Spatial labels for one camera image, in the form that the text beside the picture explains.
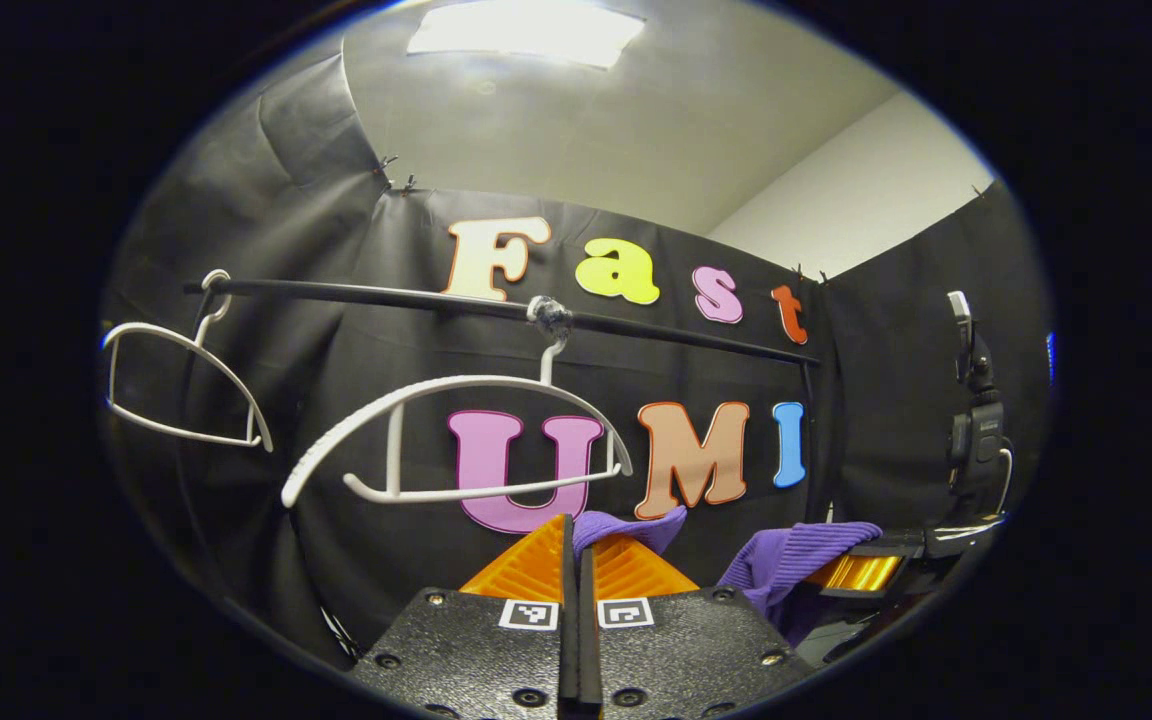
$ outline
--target hook of hanger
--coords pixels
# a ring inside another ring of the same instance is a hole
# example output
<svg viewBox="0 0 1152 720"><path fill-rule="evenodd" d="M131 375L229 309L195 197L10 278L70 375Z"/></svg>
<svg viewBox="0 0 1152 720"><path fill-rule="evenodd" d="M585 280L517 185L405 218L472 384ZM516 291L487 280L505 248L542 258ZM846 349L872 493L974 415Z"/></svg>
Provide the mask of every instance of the hook of hanger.
<svg viewBox="0 0 1152 720"><path fill-rule="evenodd" d="M573 313L553 297L538 295L526 304L526 321L547 334L553 343L540 356L540 382L553 384L554 356L567 347L567 338L573 332Z"/></svg>
<svg viewBox="0 0 1152 720"><path fill-rule="evenodd" d="M229 273L223 272L223 270L220 268L212 270L212 272L207 273L207 276L202 279L202 289L207 290L207 288L211 287L211 283L214 283L215 281L218 281L218 279L227 279L228 281ZM229 304L233 301L234 301L233 295L225 295L225 301L221 302L220 310L217 310L214 313L204 316L202 323L198 323L198 333L194 338L194 341L196 343L202 344L202 340L204 340L204 338L207 336L207 328L211 327L211 323L218 323L218 320L223 318L225 313L228 313Z"/></svg>

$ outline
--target clothes hanger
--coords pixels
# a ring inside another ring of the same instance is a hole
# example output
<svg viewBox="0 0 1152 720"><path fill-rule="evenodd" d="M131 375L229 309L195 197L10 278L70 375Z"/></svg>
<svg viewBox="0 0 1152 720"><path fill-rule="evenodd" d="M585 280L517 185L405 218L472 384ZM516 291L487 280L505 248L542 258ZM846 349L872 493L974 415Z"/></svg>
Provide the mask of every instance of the clothes hanger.
<svg viewBox="0 0 1152 720"><path fill-rule="evenodd" d="M310 475L314 473L314 469L319 465L319 462L335 446L355 432L355 430L361 429L362 425L385 414L389 415L389 433L387 438L387 452L385 452L385 488L379 491L379 488L367 487L355 473L344 473L342 478L346 486L355 492L355 495L365 498L365 500L370 500L371 502L442 502L471 500L471 498L477 497L521 495L521 493L535 492L538 488L558 488L570 486L570 484L575 483L601 480L614 477L616 473L632 475L634 465L630 461L630 454L626 449L626 441L621 439L621 434L612 426L607 416L600 414L596 407L591 406L583 397L573 395L573 393L566 389L554 387L554 356L559 355L563 350L563 347L567 346L571 313L568 313L566 306L559 305L558 302L548 300L548 297L538 296L531 300L531 304L526 306L526 319L530 323L538 324L543 332L554 338L553 344L545 348L544 355L540 356L539 381L511 376L450 376L431 379L431 381L425 382L414 382L410 386L397 388L388 393L388 395L377 397L374 401L356 410L355 414L349 415L348 418L340 420L335 427L329 429L328 432L314 441L314 445L311 445L305 450L305 455L301 456L301 461L291 469L291 473L288 475L287 483L283 485L283 506L291 509L296 505L297 497L301 495L301 490L305 487ZM544 393L544 395L561 397L574 406L579 406L582 410L593 415L602 424L604 433L607 437L607 470L604 470L601 473L586 473L575 478L521 484L521 486L403 492L401 462L399 462L403 442L403 404L408 400L434 395L434 393L442 392L444 389L462 387L530 389Z"/></svg>
<svg viewBox="0 0 1152 720"><path fill-rule="evenodd" d="M223 272L223 270L212 270L207 273L207 276L202 279L202 287L206 288L212 282L215 282L218 278L229 279L229 273ZM202 347L202 341L207 335L207 328L211 327L212 323L218 323L225 317L225 313L229 311L229 304L233 301L232 295L225 296L223 304L220 305L220 310L214 313L205 316L202 323L198 324L198 333L194 340L184 338L183 334L169 331L168 328L160 327L160 325L154 325L150 323L123 323L118 325L116 328L111 329L109 333L105 334L105 340L101 341L101 350L109 347L113 343L113 353L109 355L109 393L105 396L105 404L109 406L109 409L114 411L120 418L124 418L142 425L143 427L157 430L157 432L166 433L176 437L183 437L189 439L200 439L206 442L215 442L220 445L234 445L238 447L256 447L257 445L264 445L265 452L274 452L274 441L270 439L270 425L265 424L265 415L262 415L260 407L256 404L256 397L252 397L250 389L244 386L244 384L238 379L238 376L234 374L233 370L229 370L219 357L212 355L207 348ZM187 350L200 355L203 359L211 363L215 369L220 370L225 377L229 378L230 382L238 386L238 391L243 393L243 397L247 397L247 438L232 438L223 435L211 435L206 433L196 433L192 430L177 429L173 425L166 425L159 423L159 420L151 420L145 418L143 415L132 414L127 407L120 406L114 401L114 378L118 372L118 346L119 341L122 340L127 334L132 333L145 333L151 334L151 336L164 338L164 340L169 340L179 346L184 347ZM253 434L252 432L252 420L256 420L257 425L260 425L260 434Z"/></svg>

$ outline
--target purple cloth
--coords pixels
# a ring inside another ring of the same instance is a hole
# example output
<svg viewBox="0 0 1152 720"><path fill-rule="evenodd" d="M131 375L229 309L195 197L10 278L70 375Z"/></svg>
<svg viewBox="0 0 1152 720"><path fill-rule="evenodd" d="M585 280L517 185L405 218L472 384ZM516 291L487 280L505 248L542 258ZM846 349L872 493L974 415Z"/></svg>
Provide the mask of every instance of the purple cloth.
<svg viewBox="0 0 1152 720"><path fill-rule="evenodd" d="M677 536L684 520L687 520L684 506L667 511L664 518L641 521L617 520L607 511L582 511L573 521L573 551L576 551L576 562L579 564L579 553L585 547L614 535L630 536L660 555Z"/></svg>
<svg viewBox="0 0 1152 720"><path fill-rule="evenodd" d="M721 585L740 588L763 615L780 626L781 601L794 585L855 546L882 535L873 523L798 523L759 530L736 553Z"/></svg>

